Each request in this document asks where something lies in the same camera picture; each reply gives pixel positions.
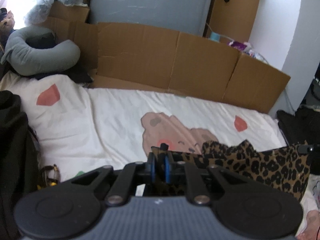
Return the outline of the leopard print garment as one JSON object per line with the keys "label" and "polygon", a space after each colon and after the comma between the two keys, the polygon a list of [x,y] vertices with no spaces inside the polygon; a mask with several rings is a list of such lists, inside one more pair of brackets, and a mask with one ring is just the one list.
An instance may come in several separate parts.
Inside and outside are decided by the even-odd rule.
{"label": "leopard print garment", "polygon": [[289,193],[300,202],[306,192],[311,173],[311,154],[298,154],[299,145],[258,152],[248,140],[235,146],[210,140],[203,143],[200,154],[177,151],[169,153],[175,162],[191,163],[201,171],[210,165],[217,165]]}

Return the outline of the black folded clothes stack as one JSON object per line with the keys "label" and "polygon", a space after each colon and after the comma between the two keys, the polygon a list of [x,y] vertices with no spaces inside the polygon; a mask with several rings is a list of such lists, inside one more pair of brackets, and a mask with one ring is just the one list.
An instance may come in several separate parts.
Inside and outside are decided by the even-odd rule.
{"label": "black folded clothes stack", "polygon": [[295,114],[278,110],[276,116],[287,144],[319,145],[319,106],[302,105]]}

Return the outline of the black clothes pile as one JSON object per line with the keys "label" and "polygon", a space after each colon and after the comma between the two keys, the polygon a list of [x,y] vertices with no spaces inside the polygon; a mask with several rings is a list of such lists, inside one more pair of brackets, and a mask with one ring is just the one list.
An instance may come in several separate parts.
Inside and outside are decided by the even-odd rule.
{"label": "black clothes pile", "polygon": [[37,150],[21,98],[1,91],[1,239],[18,239],[14,207],[37,190]]}

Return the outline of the white cartoon bear bedsheet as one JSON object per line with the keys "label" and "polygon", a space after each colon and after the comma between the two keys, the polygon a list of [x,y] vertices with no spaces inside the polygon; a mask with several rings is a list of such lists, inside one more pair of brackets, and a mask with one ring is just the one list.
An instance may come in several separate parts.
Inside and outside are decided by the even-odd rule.
{"label": "white cartoon bear bedsheet", "polygon": [[203,142],[233,146],[248,140],[257,151],[285,145],[267,114],[191,97],[109,88],[84,88],[65,75],[28,79],[12,72],[1,90],[20,96],[35,131],[41,164],[56,164],[61,179],[103,165],[121,169],[146,161],[152,146],[200,153]]}

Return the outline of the pink purple plastic packet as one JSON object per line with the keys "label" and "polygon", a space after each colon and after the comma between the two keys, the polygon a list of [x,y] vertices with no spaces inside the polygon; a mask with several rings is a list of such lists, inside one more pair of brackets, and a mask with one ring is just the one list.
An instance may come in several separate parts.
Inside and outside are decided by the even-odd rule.
{"label": "pink purple plastic packet", "polygon": [[230,47],[235,48],[239,51],[244,51],[247,46],[244,43],[238,42],[238,41],[231,41],[228,44]]}

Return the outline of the brown cardboard sheet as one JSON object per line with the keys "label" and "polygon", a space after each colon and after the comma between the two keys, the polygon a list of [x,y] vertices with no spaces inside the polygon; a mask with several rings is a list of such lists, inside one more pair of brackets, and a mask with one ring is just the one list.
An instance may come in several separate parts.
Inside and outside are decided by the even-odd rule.
{"label": "brown cardboard sheet", "polygon": [[72,40],[93,87],[192,96],[268,113],[290,77],[226,44],[136,23],[87,23],[89,9],[55,2],[43,26]]}

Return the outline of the light blue bottle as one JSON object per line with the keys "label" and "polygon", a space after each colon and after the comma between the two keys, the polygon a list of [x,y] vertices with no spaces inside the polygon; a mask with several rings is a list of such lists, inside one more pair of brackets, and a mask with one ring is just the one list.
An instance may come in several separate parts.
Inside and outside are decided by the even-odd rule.
{"label": "light blue bottle", "polygon": [[215,41],[215,42],[220,42],[220,34],[215,33],[215,32],[212,31],[211,34],[210,34],[209,39],[212,40],[212,41]]}

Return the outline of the upright brown cardboard panel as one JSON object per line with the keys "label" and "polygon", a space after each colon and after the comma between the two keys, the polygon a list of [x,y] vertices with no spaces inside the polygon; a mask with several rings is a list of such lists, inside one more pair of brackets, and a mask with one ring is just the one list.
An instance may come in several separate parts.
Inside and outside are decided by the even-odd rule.
{"label": "upright brown cardboard panel", "polygon": [[211,32],[236,41],[249,40],[260,0],[211,0],[204,37]]}

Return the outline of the grey U-shaped neck pillow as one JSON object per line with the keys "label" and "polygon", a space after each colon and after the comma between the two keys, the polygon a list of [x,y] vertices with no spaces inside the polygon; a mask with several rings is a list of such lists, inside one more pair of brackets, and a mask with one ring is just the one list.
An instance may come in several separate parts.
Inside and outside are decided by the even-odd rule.
{"label": "grey U-shaped neck pillow", "polygon": [[80,48],[71,40],[56,44],[53,48],[38,49],[27,41],[54,35],[48,28],[31,25],[9,35],[1,64],[9,63],[20,75],[62,72],[72,68],[80,59]]}

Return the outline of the grey mattress board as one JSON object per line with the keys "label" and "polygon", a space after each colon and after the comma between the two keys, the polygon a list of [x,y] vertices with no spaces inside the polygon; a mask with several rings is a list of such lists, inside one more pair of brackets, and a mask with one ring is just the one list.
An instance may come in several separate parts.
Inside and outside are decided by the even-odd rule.
{"label": "grey mattress board", "polygon": [[91,23],[139,23],[202,36],[211,0],[91,0]]}

